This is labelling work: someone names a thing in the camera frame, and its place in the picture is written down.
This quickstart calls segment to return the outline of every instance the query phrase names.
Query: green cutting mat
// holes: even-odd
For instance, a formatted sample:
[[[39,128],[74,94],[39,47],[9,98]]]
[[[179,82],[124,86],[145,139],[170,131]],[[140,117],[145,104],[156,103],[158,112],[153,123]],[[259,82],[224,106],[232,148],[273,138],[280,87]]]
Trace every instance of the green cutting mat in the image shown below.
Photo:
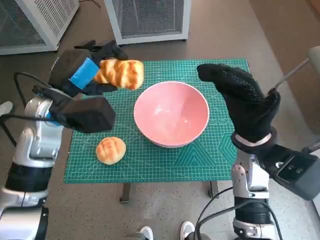
[[[249,71],[241,59],[173,60],[144,62],[144,84],[135,91],[119,89],[105,93],[116,112],[112,131],[83,134],[73,131],[65,183],[133,183],[229,180],[236,150],[230,135],[233,124],[222,96],[213,83],[198,78],[197,66],[227,64]],[[162,148],[148,141],[135,125],[133,110],[138,96],[163,81],[188,83],[203,93],[210,108],[210,120],[203,134],[181,148]],[[126,154],[117,164],[98,161],[96,146],[105,137],[116,136],[126,143]]]

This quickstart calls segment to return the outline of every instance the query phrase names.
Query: white sneaker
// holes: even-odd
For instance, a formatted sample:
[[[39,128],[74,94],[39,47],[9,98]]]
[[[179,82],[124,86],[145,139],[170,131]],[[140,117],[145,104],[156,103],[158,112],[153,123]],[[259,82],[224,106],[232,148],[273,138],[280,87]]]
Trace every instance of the white sneaker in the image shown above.
[[[185,240],[190,233],[195,231],[195,225],[190,221],[185,221],[180,230],[180,240]]]
[[[0,105],[0,117],[4,114],[9,114],[14,107],[14,104],[10,101],[6,101]]]
[[[154,233],[152,232],[151,227],[144,226],[141,228],[140,233],[142,233],[147,239],[154,240]]]

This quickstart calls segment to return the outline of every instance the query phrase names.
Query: bread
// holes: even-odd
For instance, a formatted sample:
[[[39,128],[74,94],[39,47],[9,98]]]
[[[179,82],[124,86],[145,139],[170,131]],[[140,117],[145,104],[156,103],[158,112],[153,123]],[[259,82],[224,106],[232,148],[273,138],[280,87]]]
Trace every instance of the bread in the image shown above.
[[[95,153],[100,162],[116,164],[124,157],[126,144],[118,137],[106,137],[96,146]]]
[[[100,70],[93,80],[100,84],[110,83],[118,88],[135,90],[144,82],[144,64],[137,60],[102,60]]]

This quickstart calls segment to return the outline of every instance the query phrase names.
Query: black glove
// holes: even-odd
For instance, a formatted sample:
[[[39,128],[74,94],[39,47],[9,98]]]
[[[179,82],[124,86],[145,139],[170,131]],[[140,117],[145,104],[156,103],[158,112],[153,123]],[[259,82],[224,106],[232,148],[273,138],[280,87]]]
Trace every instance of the black glove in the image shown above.
[[[280,104],[276,90],[269,91],[265,97],[252,75],[240,68],[202,64],[197,71],[202,81],[214,83],[222,94],[235,133],[255,143],[271,132],[271,121]]]
[[[80,88],[70,81],[70,78],[84,63],[86,58],[91,59],[98,67],[100,61],[104,59],[128,59],[128,56],[119,48],[114,40],[103,46],[92,45],[94,43],[94,41],[91,41],[83,46],[78,46],[77,49],[64,51],[52,67],[49,84],[71,97],[76,96],[78,93],[101,95],[105,92],[116,91],[117,87],[109,83],[103,84],[91,80],[84,88]]]

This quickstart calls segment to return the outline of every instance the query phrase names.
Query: pink bowl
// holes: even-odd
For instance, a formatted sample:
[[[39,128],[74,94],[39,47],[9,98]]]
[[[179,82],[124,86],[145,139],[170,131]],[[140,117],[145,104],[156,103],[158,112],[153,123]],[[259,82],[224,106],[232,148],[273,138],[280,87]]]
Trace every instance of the pink bowl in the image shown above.
[[[196,88],[179,81],[160,82],[136,100],[134,121],[151,142],[165,148],[191,143],[205,130],[209,106]]]

